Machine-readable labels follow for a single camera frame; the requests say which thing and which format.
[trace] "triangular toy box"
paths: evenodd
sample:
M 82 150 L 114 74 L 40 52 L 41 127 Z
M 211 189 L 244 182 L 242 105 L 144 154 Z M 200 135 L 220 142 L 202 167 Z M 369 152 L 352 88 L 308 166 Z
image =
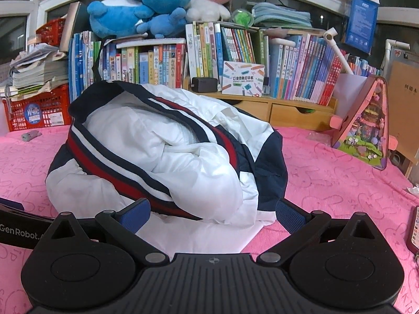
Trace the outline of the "triangular toy box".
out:
M 384 170 L 388 153 L 388 94 L 384 78 L 370 76 L 332 137 L 332 147 Z

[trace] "drawer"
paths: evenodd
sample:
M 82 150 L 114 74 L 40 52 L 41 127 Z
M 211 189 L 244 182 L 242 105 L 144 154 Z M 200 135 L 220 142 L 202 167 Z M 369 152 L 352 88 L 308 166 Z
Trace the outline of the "drawer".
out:
M 332 113 L 273 104 L 269 122 L 272 126 L 298 127 L 313 131 L 330 130 Z
M 254 115 L 260 120 L 268 121 L 269 119 L 269 104 L 267 102 L 252 102 L 244 100 L 234 106 L 250 113 L 251 115 Z

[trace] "blue gripper pad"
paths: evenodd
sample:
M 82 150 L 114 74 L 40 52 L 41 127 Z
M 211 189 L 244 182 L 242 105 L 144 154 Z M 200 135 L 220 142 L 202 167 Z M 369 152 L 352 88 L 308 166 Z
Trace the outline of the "blue gripper pad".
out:
M 25 208 L 22 203 L 14 202 L 12 200 L 6 200 L 4 198 L 0 198 L 0 204 L 4 204 L 10 208 L 14 208 L 17 210 L 25 211 Z
M 146 198 L 140 198 L 121 211 L 118 211 L 115 219 L 125 229 L 135 234 L 149 220 L 150 213 L 150 202 Z
M 305 218 L 303 215 L 295 211 L 293 208 L 279 200 L 275 206 L 275 214 L 278 222 L 288 231 L 293 234 L 303 225 L 305 225 Z

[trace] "ribbed black surface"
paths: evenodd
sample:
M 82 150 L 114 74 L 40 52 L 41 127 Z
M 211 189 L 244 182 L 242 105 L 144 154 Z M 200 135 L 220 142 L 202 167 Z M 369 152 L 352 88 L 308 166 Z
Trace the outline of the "ribbed black surface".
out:
M 32 314 L 53 314 L 35 308 Z M 122 299 L 89 314 L 332 314 L 303 298 L 277 268 L 249 255 L 179 254 L 168 266 L 145 270 Z M 370 314 L 396 314 L 388 306 Z

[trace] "pink tablecloth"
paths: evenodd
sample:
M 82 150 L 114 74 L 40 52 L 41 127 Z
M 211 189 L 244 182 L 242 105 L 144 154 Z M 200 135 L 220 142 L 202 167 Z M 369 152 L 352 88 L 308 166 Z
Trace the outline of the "pink tablecloth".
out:
M 28 143 L 19 140 L 21 133 L 0 138 L 0 197 L 21 202 L 32 213 L 56 216 L 48 201 L 45 177 L 67 130 L 66 126 L 42 129 L 43 135 Z M 335 218 L 348 218 L 354 211 L 367 212 L 403 264 L 405 282 L 395 306 L 403 314 L 415 313 L 419 309 L 419 278 L 413 255 L 405 245 L 411 208 L 419 204 L 405 191 L 411 184 L 391 164 L 380 172 L 308 140 L 308 131 L 279 131 L 284 137 L 290 176 L 286 197 L 307 211 L 321 209 Z M 256 256 L 287 236 L 275 223 L 262 229 L 244 252 Z M 20 270 L 29 254 L 29 250 L 0 244 L 0 314 L 24 314 L 31 307 L 20 283 Z

